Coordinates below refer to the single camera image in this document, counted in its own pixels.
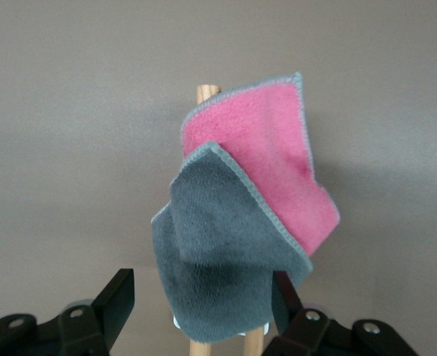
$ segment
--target screw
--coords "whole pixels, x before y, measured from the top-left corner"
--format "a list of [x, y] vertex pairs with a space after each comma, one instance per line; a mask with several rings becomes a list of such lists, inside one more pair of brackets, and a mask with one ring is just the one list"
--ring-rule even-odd
[[321, 319], [321, 316], [316, 311], [310, 310], [306, 313], [306, 318], [308, 320], [318, 321]]
[[20, 317], [19, 319], [15, 319], [9, 323], [9, 329], [16, 328], [24, 323], [24, 320]]
[[379, 334], [380, 328], [378, 328], [374, 323], [365, 323], [364, 329], [370, 334]]
[[83, 310], [75, 309], [70, 313], [70, 317], [81, 317], [83, 315]]

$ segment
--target wooden dowel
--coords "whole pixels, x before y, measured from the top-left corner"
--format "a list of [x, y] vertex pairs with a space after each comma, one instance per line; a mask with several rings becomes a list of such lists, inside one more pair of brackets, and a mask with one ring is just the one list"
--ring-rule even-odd
[[[221, 91], [217, 85], [199, 85], [197, 87], [197, 104], [204, 102], [208, 98], [212, 97], [216, 93]], [[190, 340], [190, 356], [210, 356], [211, 344], [210, 343], [198, 343], [197, 341]]]
[[261, 356], [263, 354], [264, 326], [251, 330], [245, 336], [244, 356]]

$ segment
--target folded cloth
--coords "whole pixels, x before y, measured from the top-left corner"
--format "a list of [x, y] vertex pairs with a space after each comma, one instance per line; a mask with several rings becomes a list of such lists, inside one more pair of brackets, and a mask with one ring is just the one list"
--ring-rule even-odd
[[215, 141], [236, 160], [289, 233], [310, 256], [339, 221], [314, 177], [299, 73], [217, 94], [183, 123], [187, 157]]
[[305, 251], [254, 183], [216, 142], [188, 155], [171, 201], [152, 219], [157, 266], [172, 311], [191, 339], [213, 343], [272, 320], [272, 272], [297, 288]]

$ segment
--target towel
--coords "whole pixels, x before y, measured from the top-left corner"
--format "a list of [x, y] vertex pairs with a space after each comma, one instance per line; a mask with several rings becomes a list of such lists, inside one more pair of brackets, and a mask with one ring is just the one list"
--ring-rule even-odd
[[256, 185], [289, 233], [311, 256], [339, 222], [316, 181], [299, 73], [219, 93], [190, 112], [183, 154], [215, 141]]
[[299, 243], [216, 142], [191, 152], [152, 219], [160, 278], [180, 328], [213, 343], [272, 320], [272, 272], [297, 288], [312, 270]]

